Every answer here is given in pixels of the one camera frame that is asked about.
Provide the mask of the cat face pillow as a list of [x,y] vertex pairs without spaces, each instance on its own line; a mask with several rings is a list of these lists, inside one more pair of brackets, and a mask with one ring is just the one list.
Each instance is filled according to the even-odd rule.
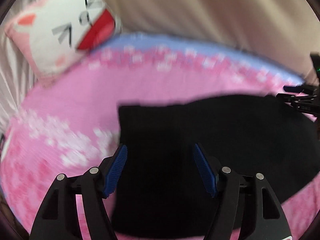
[[38,0],[13,17],[5,33],[43,86],[121,31],[104,0]]

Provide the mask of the white satin fabric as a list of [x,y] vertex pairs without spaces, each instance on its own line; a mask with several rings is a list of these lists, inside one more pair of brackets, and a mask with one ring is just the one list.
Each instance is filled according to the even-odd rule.
[[36,0],[15,0],[1,23],[1,133],[37,81],[29,63],[5,34],[6,23]]

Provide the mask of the black pants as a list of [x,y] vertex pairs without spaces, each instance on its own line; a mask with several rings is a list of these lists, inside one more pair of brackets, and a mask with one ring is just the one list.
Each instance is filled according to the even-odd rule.
[[280,202],[319,173],[315,124],[273,96],[228,95],[166,107],[120,106],[127,161],[112,226],[140,238],[203,236],[214,212],[193,158],[209,157],[247,176],[262,173]]

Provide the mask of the pink floral bed sheet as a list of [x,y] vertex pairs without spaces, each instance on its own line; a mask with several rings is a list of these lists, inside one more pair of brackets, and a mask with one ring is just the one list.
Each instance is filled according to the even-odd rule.
[[65,72],[36,85],[5,133],[1,186],[30,231],[60,173],[77,176],[111,156],[119,140],[117,105],[188,102],[225,94],[276,94],[302,82],[283,67],[219,44],[164,35],[118,36]]

